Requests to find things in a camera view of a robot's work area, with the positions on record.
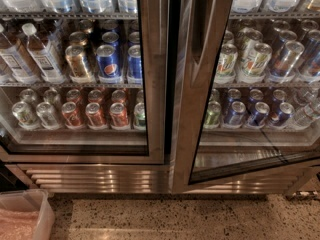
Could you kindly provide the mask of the glass fridge door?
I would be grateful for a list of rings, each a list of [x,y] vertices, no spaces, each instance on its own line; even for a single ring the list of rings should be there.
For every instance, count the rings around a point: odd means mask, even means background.
[[[22,30],[32,23],[38,35],[51,41],[63,61],[65,81],[40,80],[18,82],[0,56],[1,158],[7,163],[135,163],[157,164],[163,160],[164,92],[166,76],[168,0],[0,0],[1,22],[5,30],[17,36],[27,49]],[[71,80],[65,50],[81,45],[86,51],[95,83]],[[99,77],[96,50],[101,45],[116,48],[122,72],[121,83],[105,83]],[[128,82],[128,49],[139,45],[142,82]],[[42,126],[26,130],[12,113],[15,103],[24,101],[36,113],[41,102],[49,102],[60,117],[61,127]],[[69,129],[62,116],[66,102],[76,103],[84,118],[84,127]],[[107,127],[89,126],[85,110],[99,103]],[[145,107],[146,128],[134,125],[134,108]],[[110,107],[122,103],[127,108],[129,129],[111,127]]]
[[[320,0],[181,0],[171,171],[175,193],[293,196],[320,168]],[[305,50],[286,83],[267,82],[268,66],[288,41]],[[265,77],[239,80],[257,43],[272,48]],[[238,51],[232,82],[214,82],[224,44]],[[220,123],[204,127],[208,103]],[[246,106],[239,128],[223,126],[234,101]],[[246,126],[252,107],[270,107],[262,128]]]

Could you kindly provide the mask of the green can lower left door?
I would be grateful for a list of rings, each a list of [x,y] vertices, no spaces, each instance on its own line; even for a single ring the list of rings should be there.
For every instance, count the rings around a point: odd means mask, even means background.
[[[134,108],[134,125],[138,129],[146,128],[145,107],[142,102],[137,103]]]

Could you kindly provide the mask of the green can door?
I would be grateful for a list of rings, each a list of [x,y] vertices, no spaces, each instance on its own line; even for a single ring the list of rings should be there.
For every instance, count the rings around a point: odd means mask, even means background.
[[[204,127],[207,129],[216,128],[220,123],[221,105],[216,101],[208,103]]]
[[[145,107],[142,102],[137,103],[134,108],[134,125],[138,129],[146,128]]]

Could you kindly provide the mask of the green can lower right door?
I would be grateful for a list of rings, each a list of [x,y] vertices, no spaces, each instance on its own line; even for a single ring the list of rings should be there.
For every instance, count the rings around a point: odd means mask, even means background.
[[[221,105],[216,101],[208,103],[204,127],[207,129],[216,128],[220,123]]]

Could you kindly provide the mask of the red soda can right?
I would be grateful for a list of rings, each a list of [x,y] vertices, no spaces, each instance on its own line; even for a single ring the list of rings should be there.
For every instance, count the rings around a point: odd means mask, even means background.
[[[117,130],[129,129],[130,122],[127,108],[122,103],[113,103],[110,107],[111,127]]]

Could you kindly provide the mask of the red soda can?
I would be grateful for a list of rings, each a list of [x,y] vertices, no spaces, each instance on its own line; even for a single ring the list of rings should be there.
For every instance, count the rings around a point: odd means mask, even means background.
[[[69,129],[81,129],[84,127],[84,118],[76,103],[64,103],[62,106],[62,116],[65,120],[65,125]]]
[[[88,118],[90,127],[96,129],[104,129],[107,127],[107,120],[99,103],[89,103],[86,106],[85,113]]]
[[[111,127],[117,130],[129,129],[130,122],[127,108],[122,103],[113,103],[110,107]]]

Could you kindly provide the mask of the blue Pepsi can right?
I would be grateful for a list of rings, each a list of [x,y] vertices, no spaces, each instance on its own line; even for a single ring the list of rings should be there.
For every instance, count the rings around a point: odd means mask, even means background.
[[[128,49],[128,82],[140,84],[142,82],[142,59],[139,45]]]

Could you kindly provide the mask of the blue pepsi can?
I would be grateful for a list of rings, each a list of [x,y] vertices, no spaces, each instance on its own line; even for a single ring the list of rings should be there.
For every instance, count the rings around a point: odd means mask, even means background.
[[[140,84],[142,82],[142,59],[139,45],[128,49],[128,82]]]
[[[111,45],[101,45],[96,50],[99,77],[105,83],[121,83],[122,72],[118,52]]]

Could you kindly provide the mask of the red soda can middle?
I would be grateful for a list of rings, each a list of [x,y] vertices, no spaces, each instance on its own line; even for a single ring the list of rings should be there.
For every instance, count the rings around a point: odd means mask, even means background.
[[[96,129],[104,129],[107,127],[107,120],[99,103],[89,103],[86,106],[85,113],[88,118],[90,127]]]

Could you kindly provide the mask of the blue Pepsi can front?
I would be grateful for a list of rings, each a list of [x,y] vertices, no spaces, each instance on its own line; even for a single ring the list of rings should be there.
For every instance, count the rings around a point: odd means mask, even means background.
[[[111,45],[101,45],[96,50],[99,77],[105,83],[121,83],[122,72],[118,52]]]

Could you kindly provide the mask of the blue can lower left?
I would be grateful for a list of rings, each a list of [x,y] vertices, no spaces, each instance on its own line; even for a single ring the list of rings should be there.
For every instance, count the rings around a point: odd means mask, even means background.
[[[227,114],[223,119],[223,126],[227,128],[239,128],[243,123],[243,118],[246,113],[246,106],[241,101],[234,101]]]

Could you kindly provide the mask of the red soda can left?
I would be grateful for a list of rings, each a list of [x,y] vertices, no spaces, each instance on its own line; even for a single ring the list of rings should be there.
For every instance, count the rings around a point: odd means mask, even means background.
[[[69,129],[81,129],[84,127],[84,118],[76,103],[64,103],[62,106],[62,116],[65,120],[65,125]]]

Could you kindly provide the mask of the gold soda can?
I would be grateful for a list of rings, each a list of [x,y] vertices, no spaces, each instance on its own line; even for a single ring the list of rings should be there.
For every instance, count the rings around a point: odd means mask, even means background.
[[[70,45],[65,50],[65,58],[71,70],[70,77],[76,83],[95,83],[92,67],[86,51],[81,45]]]

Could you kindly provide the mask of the blue can lower right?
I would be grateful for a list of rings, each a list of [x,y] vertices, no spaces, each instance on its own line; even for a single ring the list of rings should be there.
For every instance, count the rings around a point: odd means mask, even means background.
[[[257,102],[251,109],[246,126],[249,128],[262,128],[269,115],[270,107],[265,102]]]

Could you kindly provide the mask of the green white 7UP can right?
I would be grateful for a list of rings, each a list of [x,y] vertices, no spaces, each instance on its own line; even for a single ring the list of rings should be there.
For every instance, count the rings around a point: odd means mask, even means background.
[[[272,57],[272,48],[266,43],[257,43],[240,66],[239,80],[258,83],[265,77],[265,69]]]

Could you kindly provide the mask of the brown tea bottle white cap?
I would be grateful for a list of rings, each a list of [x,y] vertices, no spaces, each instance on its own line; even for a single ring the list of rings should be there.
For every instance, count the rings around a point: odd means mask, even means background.
[[[65,81],[63,61],[51,41],[47,38],[42,39],[32,23],[24,24],[22,30],[27,36],[27,50],[40,68],[44,80],[50,83],[63,83]]]

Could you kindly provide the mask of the blue silver can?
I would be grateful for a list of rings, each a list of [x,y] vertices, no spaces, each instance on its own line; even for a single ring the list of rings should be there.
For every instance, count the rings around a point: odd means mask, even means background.
[[[304,46],[298,41],[286,42],[268,66],[266,81],[274,83],[290,82],[295,77],[293,69],[304,50]]]

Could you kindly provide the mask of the silver can far left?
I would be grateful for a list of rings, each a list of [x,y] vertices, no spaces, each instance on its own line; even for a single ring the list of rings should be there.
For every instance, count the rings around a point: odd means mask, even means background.
[[[12,113],[22,128],[35,130],[40,127],[39,119],[30,104],[24,101],[17,102],[12,107]]]

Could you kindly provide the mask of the brown tea bottle left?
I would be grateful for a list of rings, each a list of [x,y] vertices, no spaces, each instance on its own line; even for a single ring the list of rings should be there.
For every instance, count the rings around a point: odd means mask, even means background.
[[[17,36],[7,32],[1,24],[0,56],[18,82],[31,84],[40,80],[38,66],[21,40]]]

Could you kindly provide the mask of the clear plastic storage bin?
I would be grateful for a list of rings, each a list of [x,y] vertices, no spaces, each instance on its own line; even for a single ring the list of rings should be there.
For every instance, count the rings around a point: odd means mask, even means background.
[[[49,240],[54,221],[46,191],[0,194],[0,240]]]

